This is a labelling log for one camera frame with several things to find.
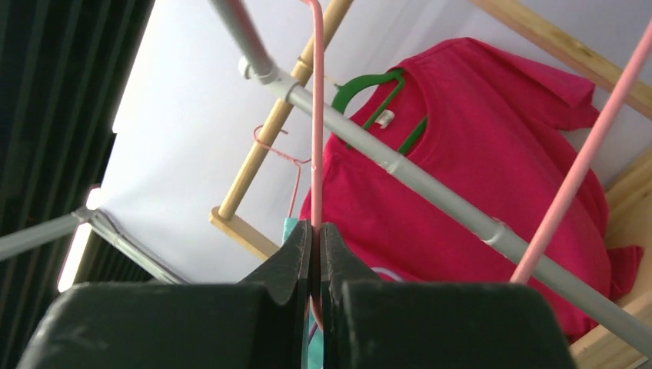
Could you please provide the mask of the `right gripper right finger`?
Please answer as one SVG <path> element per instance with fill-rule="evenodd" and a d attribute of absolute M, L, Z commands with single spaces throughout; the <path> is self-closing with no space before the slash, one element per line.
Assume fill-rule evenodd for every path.
<path fill-rule="evenodd" d="M 390 282 L 321 229 L 326 368 L 573 368 L 544 299 L 506 283 Z"/>

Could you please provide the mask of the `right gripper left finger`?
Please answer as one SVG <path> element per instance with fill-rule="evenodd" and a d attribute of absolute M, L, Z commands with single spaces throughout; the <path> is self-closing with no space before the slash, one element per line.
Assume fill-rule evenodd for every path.
<path fill-rule="evenodd" d="M 20 368 L 303 368 L 311 226 L 236 284 L 81 284 L 58 297 Z"/>

